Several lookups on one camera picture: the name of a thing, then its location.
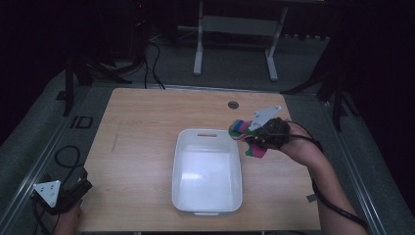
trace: metal stand leg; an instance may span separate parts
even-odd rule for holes
[[[272,45],[269,49],[265,50],[265,58],[266,58],[266,63],[268,64],[269,78],[272,81],[278,80],[277,70],[275,69],[274,52],[275,52],[275,48],[277,47],[278,39],[280,38],[280,35],[281,35],[281,30],[284,25],[284,20],[287,16],[287,12],[288,12],[288,7],[285,7],[281,14],[280,21],[277,23],[277,27],[275,28]]]
[[[202,73],[202,58],[204,55],[203,39],[203,18],[204,18],[204,1],[199,2],[199,27],[198,27],[198,48],[196,49],[195,67],[193,68],[194,75]]]

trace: table hole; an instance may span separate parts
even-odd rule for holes
[[[228,107],[229,107],[229,109],[231,109],[231,110],[236,110],[236,109],[238,109],[238,108],[239,108],[239,104],[238,104],[238,102],[236,102],[236,101],[229,101],[229,103],[228,103]]]

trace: wooden table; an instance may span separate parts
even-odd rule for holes
[[[236,101],[232,110],[228,102]],[[85,168],[93,188],[84,198],[80,231],[319,230],[309,202],[306,167],[275,150],[245,156],[239,143],[243,203],[226,215],[195,216],[171,201],[174,152],[180,131],[227,129],[235,119],[279,105],[278,94],[191,90],[116,89],[104,113]]]

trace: colorful object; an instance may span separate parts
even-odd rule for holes
[[[233,124],[229,126],[229,135],[232,139],[236,141],[244,141],[248,143],[249,149],[245,152],[247,156],[261,159],[265,155],[266,149],[259,147],[252,141],[254,137],[257,135],[257,131],[249,130],[251,123],[251,120],[235,120]]]

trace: white stand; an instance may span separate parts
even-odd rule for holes
[[[268,64],[269,77],[271,80],[278,79],[277,70],[275,69],[274,52],[278,39],[281,35],[284,20],[287,16],[288,7],[283,9],[280,20],[265,21],[240,18],[226,18],[216,16],[204,16],[204,1],[199,5],[199,27],[198,27],[198,48],[196,50],[194,75],[202,73],[202,60],[204,54],[203,33],[204,31],[228,32],[250,35],[272,36],[272,44],[269,49],[265,50],[266,63]]]

